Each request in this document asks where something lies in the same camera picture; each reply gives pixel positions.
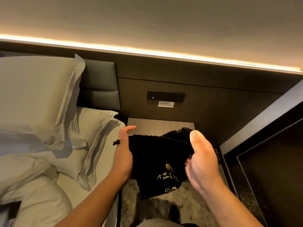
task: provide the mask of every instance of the black drawstring bag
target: black drawstring bag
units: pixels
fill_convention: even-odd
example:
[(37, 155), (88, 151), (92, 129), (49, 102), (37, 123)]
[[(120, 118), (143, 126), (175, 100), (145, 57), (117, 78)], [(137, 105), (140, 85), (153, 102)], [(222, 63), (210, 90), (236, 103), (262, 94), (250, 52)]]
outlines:
[(142, 199), (174, 191), (187, 179), (184, 164), (194, 154), (191, 131), (182, 128), (162, 136), (129, 136), (132, 177), (137, 180)]

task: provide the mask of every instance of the white label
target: white label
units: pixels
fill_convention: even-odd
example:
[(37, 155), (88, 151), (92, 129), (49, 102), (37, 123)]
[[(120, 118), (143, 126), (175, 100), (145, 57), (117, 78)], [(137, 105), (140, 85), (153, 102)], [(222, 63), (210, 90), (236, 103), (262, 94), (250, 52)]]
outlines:
[(158, 107), (174, 107), (175, 102), (159, 101)]

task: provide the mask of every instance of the headboard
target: headboard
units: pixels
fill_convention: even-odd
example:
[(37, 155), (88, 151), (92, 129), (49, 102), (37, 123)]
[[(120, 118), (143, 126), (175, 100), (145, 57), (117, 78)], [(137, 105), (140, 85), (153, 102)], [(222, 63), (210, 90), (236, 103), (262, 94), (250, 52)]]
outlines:
[[(0, 57), (45, 56), (32, 53), (0, 51)], [(120, 110), (120, 98), (114, 62), (86, 60), (77, 106)]]

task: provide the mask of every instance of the forearm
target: forearm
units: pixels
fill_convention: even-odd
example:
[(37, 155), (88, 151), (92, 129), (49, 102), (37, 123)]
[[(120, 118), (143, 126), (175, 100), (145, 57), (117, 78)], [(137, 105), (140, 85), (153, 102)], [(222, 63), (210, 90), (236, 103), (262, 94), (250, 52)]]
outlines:
[(125, 180), (111, 171), (94, 191), (72, 210), (57, 227), (101, 227)]
[(237, 197), (224, 185), (223, 181), (218, 181), (214, 185), (206, 186), (200, 193), (204, 197), (220, 226), (262, 226)]

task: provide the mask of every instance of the mattress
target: mattress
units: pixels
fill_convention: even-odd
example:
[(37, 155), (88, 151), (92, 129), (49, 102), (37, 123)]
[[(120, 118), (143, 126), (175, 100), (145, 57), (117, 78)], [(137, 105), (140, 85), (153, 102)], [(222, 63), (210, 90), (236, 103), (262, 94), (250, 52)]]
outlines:
[[(61, 174), (58, 177), (57, 184), (64, 190), (67, 197), (70, 199), (73, 208), (80, 204), (95, 188), (96, 186), (108, 175), (112, 169), (114, 152), (116, 146), (113, 146), (113, 141), (118, 138), (119, 129), (125, 127), (124, 123), (117, 120), (108, 124), (108, 135), (106, 137), (103, 151), (100, 155), (96, 165), (96, 183), (92, 186), (91, 191), (86, 191), (80, 185), (67, 175)], [(111, 211), (109, 212), (104, 227), (114, 227), (117, 223), (118, 214), (118, 198), (114, 202)]]

